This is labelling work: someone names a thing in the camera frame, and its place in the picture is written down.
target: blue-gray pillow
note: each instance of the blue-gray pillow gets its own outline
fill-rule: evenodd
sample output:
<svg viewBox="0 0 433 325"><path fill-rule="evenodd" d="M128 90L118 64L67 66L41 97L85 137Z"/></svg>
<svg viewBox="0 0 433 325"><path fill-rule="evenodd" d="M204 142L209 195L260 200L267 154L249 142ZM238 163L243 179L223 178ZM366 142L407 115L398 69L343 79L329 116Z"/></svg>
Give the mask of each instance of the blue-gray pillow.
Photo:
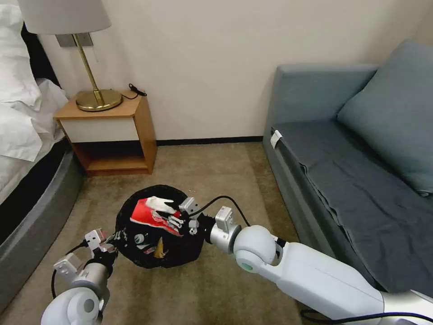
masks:
<svg viewBox="0 0 433 325"><path fill-rule="evenodd" d="M401 43L337 119L416 191L433 193L433 47Z"/></svg>

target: gray sofa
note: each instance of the gray sofa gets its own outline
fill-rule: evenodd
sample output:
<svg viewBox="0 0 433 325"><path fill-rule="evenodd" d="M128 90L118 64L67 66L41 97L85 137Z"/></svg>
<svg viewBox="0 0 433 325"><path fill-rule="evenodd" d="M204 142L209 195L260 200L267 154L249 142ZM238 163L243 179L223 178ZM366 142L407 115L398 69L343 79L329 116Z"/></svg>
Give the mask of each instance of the gray sofa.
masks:
<svg viewBox="0 0 433 325"><path fill-rule="evenodd" d="M377 69L279 66L263 146L302 243L351 265L378 289L432 296L433 200L336 120ZM275 130L282 138L273 148Z"/></svg>

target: black laundry basket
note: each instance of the black laundry basket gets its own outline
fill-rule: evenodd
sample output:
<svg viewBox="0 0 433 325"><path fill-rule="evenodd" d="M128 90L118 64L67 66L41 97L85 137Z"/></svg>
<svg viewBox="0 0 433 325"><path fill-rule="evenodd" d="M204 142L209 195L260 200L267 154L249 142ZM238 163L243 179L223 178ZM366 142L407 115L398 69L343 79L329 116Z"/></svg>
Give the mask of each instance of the black laundry basket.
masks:
<svg viewBox="0 0 433 325"><path fill-rule="evenodd" d="M185 212L182 213L181 219L184 220L184 225L180 229L181 237L172 235L161 228L130 221L129 218L138 200L151 196L173 200L173 203L167 203L167 205L178 211L179 205L187 198L184 192L167 185L155 185L135 192L126 200L117 214L114 245L123 256L137 266L146 269L155 267L171 268L196 260L202 250L206 233L210 231L210 228L215 223L214 219L201 214L198 218L200 223L198 232L195 235L191 235L188 228L189 216ZM163 258L156 258L153 254L144 254L141 249L137 248L137 244L135 243L134 238L137 234L143 234L145 242L154 245L157 245L159 239L162 238L164 252L166 252L165 256Z"/></svg>

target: gray blanket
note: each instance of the gray blanket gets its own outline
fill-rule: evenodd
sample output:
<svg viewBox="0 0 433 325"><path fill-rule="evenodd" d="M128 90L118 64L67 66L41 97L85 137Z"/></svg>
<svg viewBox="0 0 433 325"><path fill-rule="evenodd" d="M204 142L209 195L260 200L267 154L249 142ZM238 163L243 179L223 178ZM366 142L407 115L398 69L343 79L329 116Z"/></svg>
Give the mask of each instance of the gray blanket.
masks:
<svg viewBox="0 0 433 325"><path fill-rule="evenodd" d="M433 296L433 200L419 196L333 121L276 125L371 275L389 292Z"/></svg>

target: beige carpet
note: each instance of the beige carpet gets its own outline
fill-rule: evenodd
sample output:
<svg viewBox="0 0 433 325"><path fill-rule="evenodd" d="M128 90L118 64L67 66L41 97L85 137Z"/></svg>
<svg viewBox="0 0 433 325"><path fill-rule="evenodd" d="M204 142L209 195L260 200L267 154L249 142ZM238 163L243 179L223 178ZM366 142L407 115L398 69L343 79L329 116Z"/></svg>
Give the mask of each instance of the beige carpet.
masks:
<svg viewBox="0 0 433 325"><path fill-rule="evenodd" d="M161 147L152 175L95 177L84 182L64 229L0 316L0 324L39 324L51 301L52 264L86 232L103 227L111 233L123 202L154 184L179 188L202 204L217 195L230 195L251 224L297 241L261 144ZM215 215L219 204L208 209L210 215ZM84 259L86 250L81 249L79 255ZM65 285L57 280L57 292L61 292ZM197 261L173 269L138 268L119 255L108 286L111 299L103 325L301 324L291 298L271 282L244 272L232 257L206 243Z"/></svg>

